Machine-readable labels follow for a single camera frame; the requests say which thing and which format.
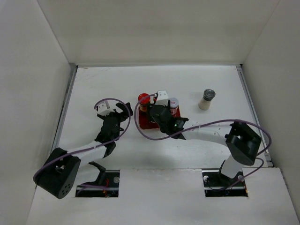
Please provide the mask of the white lid condiment jar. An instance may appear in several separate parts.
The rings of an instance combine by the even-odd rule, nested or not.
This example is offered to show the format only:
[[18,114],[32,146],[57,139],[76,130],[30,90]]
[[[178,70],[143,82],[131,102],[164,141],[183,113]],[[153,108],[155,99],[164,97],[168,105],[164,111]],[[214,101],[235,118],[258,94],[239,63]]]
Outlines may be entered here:
[[175,97],[169,98],[171,115],[176,115],[179,108],[179,101]]

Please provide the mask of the red lid chili sauce jar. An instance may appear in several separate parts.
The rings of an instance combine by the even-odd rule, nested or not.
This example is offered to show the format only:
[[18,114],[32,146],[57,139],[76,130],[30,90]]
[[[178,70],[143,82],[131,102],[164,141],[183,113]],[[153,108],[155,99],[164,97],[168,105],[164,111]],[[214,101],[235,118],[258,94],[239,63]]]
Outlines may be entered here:
[[141,93],[138,96],[138,101],[139,101],[139,110],[141,112],[146,112],[147,111],[147,105],[150,103],[150,96],[147,93]]

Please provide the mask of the clear cap salt grinder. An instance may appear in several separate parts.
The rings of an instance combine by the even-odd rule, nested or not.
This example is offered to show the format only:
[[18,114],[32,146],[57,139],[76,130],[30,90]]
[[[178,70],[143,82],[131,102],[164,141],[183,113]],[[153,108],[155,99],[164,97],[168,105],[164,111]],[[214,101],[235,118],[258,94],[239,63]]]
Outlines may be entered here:
[[211,105],[211,101],[213,100],[213,98],[215,96],[216,96],[216,93],[214,90],[205,89],[203,92],[203,97],[201,98],[201,100],[198,103],[198,107],[204,111],[208,110]]

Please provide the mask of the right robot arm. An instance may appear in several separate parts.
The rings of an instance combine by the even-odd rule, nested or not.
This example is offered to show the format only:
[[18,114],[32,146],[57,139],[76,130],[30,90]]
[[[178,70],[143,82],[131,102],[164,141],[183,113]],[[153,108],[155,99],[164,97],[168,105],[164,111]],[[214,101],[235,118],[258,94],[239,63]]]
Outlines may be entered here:
[[221,164],[216,177],[220,186],[230,186],[243,167],[255,163],[262,139],[245,122],[234,120],[230,125],[217,122],[205,126],[187,118],[173,117],[170,109],[162,105],[152,106],[149,116],[162,133],[173,139],[201,140],[227,147],[230,156]]

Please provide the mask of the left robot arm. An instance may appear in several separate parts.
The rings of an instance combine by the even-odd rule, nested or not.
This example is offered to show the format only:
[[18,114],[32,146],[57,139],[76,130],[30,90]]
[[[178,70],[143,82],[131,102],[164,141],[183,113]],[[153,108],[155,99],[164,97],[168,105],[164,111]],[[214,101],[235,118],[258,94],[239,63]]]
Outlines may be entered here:
[[[55,148],[44,165],[34,174],[33,181],[40,188],[52,194],[58,199],[64,198],[73,187],[78,170],[84,164],[94,165],[100,171],[93,171],[89,175],[89,181],[95,187],[100,187],[105,182],[105,168],[94,162],[97,158],[109,156],[116,148],[116,142],[129,128],[133,110],[129,102],[117,101],[116,109],[110,108],[107,98],[96,103],[94,109],[97,116],[102,119],[102,127],[96,138],[89,144],[74,150]],[[128,121],[125,128],[121,123]]]

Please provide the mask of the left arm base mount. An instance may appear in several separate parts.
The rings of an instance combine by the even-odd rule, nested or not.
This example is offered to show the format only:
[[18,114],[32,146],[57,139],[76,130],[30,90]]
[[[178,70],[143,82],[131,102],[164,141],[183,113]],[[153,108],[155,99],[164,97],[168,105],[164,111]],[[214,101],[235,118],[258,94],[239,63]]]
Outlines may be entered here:
[[89,165],[99,170],[94,181],[85,182],[76,187],[75,197],[79,198],[114,198],[119,196],[120,170],[107,170],[92,161]]

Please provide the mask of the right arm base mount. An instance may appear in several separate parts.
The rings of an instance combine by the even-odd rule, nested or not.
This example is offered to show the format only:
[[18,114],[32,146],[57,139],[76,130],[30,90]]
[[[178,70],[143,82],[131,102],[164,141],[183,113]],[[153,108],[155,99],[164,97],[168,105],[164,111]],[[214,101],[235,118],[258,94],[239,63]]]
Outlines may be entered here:
[[218,170],[202,170],[204,194],[206,197],[248,197],[248,191],[239,171],[232,179],[224,176]]

